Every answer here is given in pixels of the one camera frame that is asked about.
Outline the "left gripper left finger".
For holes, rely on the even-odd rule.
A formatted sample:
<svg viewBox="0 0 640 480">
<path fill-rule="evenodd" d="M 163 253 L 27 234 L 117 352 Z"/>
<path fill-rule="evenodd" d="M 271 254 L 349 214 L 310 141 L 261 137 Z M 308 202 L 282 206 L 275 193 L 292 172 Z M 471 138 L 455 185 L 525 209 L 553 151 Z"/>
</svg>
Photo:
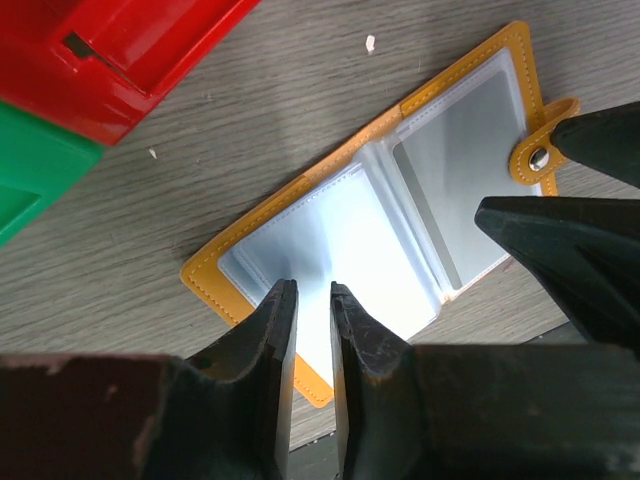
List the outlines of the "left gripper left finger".
<svg viewBox="0 0 640 480">
<path fill-rule="evenodd" d="M 282 479 L 287 472 L 298 289 L 190 358 L 1 357 L 5 479 Z"/>
</svg>

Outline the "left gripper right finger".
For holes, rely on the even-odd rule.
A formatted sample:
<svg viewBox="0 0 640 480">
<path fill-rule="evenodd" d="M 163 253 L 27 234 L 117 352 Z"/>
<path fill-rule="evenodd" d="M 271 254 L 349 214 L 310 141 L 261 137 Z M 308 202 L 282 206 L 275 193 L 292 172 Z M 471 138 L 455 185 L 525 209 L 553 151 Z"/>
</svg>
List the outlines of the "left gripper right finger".
<svg viewBox="0 0 640 480">
<path fill-rule="evenodd" d="M 344 479 L 635 479 L 639 358 L 604 345 L 412 345 L 330 293 Z"/>
</svg>

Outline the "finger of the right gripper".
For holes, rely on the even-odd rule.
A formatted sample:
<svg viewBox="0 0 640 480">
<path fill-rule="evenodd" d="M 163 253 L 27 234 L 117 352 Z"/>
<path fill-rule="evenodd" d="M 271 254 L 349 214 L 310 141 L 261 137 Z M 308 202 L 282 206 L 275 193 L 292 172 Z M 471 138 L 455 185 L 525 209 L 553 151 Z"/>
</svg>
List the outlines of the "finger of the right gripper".
<svg viewBox="0 0 640 480">
<path fill-rule="evenodd" d="M 639 187 L 639 102 L 560 121 L 551 144 L 568 159 Z"/>
<path fill-rule="evenodd" d="M 639 350 L 639 203 L 487 197 L 475 223 L 591 342 Z"/>
</svg>

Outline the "yellow leather card holder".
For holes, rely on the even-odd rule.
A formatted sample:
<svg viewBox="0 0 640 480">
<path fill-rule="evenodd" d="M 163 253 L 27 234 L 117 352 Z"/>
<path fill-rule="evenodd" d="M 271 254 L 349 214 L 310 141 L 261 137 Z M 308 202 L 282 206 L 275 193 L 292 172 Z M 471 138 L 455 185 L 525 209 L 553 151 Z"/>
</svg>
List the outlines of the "yellow leather card holder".
<svg viewBox="0 0 640 480">
<path fill-rule="evenodd" d="M 403 339 L 419 333 L 467 287 L 452 289 L 431 235 L 393 157 L 407 119 L 477 70 L 506 68 L 516 79 L 526 132 L 509 160 L 511 177 L 557 194 L 564 157 L 551 144 L 578 99 L 545 103 L 530 31 L 513 22 L 363 127 L 333 153 L 210 240 L 181 278 L 227 323 L 257 308 L 272 286 L 298 286 L 295 388 L 315 407 L 333 397 L 329 297 L 345 284 L 364 308 Z"/>
</svg>

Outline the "green plastic bin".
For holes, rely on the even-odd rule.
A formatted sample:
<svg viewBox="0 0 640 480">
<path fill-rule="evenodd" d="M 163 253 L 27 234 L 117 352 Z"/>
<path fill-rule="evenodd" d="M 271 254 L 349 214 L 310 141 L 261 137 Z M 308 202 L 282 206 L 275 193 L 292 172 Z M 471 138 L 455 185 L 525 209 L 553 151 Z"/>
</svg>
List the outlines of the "green plastic bin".
<svg viewBox="0 0 640 480">
<path fill-rule="evenodd" d="M 102 158 L 105 147 L 1 104 L 1 243 L 54 204 Z"/>
</svg>

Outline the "red plastic bin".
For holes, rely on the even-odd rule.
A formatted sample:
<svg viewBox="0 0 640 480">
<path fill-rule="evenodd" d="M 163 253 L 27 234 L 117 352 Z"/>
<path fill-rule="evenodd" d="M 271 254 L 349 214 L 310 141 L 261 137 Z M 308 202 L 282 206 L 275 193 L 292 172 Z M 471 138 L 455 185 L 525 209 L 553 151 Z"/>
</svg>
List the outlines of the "red plastic bin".
<svg viewBox="0 0 640 480">
<path fill-rule="evenodd" d="M 1 99 L 115 145 L 255 6 L 253 1 L 4 1 Z"/>
</svg>

